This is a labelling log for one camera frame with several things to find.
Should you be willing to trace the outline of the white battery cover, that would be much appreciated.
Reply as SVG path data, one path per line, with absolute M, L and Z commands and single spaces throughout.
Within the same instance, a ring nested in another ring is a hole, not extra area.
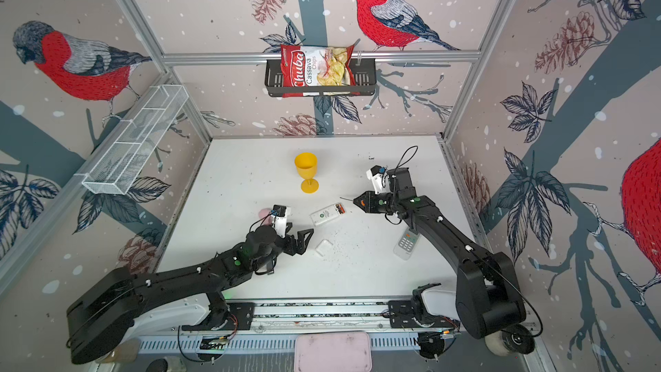
M 326 258 L 334 252 L 334 244 L 328 239 L 322 239 L 315 247 L 315 253 L 321 258 Z

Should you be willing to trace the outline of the white air conditioner remote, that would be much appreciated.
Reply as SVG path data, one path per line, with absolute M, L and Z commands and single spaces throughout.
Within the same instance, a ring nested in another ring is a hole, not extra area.
M 326 208 L 322 208 L 320 210 L 317 210 L 317 211 L 311 213 L 311 215 L 309 215 L 309 217 L 310 217 L 313 225 L 315 225 L 315 227 L 318 227 L 318 226 L 324 225 L 328 222 L 337 220 L 341 216 L 345 215 L 346 210 L 345 210 L 345 213 L 342 214 L 342 215 L 340 215 L 340 213 L 338 213 L 338 211 L 336 209 L 337 204 L 342 204 L 342 203 L 334 203 L 334 204 L 332 204 L 332 205 L 330 205 Z

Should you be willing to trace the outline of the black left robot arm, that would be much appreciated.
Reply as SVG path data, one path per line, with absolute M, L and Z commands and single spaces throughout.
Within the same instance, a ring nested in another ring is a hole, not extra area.
M 109 272 L 66 311 L 72 363 L 81 365 L 110 353 L 124 339 L 139 316 L 180 299 L 205 294 L 210 315 L 205 327 L 222 325 L 229 316 L 222 292 L 254 276 L 271 274 L 277 258 L 303 255 L 314 234 L 312 228 L 296 235 L 278 235 L 272 226 L 260 226 L 245 241 L 202 263 L 152 274 L 133 274 L 127 267 Z

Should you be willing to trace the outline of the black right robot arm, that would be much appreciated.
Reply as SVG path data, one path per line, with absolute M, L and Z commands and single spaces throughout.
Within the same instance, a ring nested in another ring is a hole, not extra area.
M 466 237 L 428 198 L 417 194 L 406 167 L 375 165 L 366 175 L 373 184 L 353 200 L 367 214 L 396 215 L 428 239 L 457 276 L 455 308 L 475 339 L 526 320 L 514 265 L 504 253 L 492 253 Z

